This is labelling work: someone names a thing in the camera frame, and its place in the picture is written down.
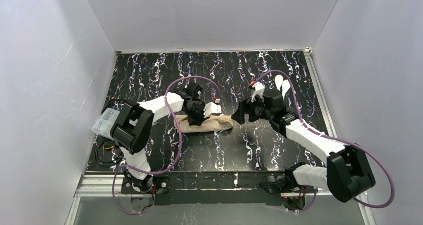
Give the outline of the beige cloth napkin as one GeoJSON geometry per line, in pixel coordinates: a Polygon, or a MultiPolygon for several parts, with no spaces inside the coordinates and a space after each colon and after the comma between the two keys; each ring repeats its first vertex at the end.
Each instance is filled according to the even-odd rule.
{"type": "Polygon", "coordinates": [[[201,125],[189,125],[187,115],[176,115],[182,133],[218,132],[231,129],[234,121],[229,115],[210,116],[201,125]]]}

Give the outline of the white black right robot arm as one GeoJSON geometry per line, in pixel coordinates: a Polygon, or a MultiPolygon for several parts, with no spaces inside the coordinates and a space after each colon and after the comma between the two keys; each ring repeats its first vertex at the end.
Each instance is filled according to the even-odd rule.
{"type": "Polygon", "coordinates": [[[276,89],[256,94],[239,103],[232,120],[245,123],[266,120],[272,129],[294,141],[324,162],[324,167],[298,163],[285,170],[283,184],[286,188],[313,186],[329,191],[345,203],[376,184],[366,154],[351,145],[325,138],[325,134],[302,123],[297,113],[284,104],[283,96],[276,89]]]}

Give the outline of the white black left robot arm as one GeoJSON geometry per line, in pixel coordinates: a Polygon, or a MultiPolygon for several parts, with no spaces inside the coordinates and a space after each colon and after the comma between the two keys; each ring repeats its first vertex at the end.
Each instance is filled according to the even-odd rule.
{"type": "Polygon", "coordinates": [[[184,113],[177,115],[174,122],[182,133],[218,132],[233,127],[231,116],[221,114],[219,100],[205,103],[201,99],[202,91],[197,83],[189,83],[185,88],[171,90],[166,96],[138,104],[124,103],[110,129],[110,136],[121,148],[130,176],[142,181],[150,174],[145,147],[152,125],[172,111],[184,113]]]}

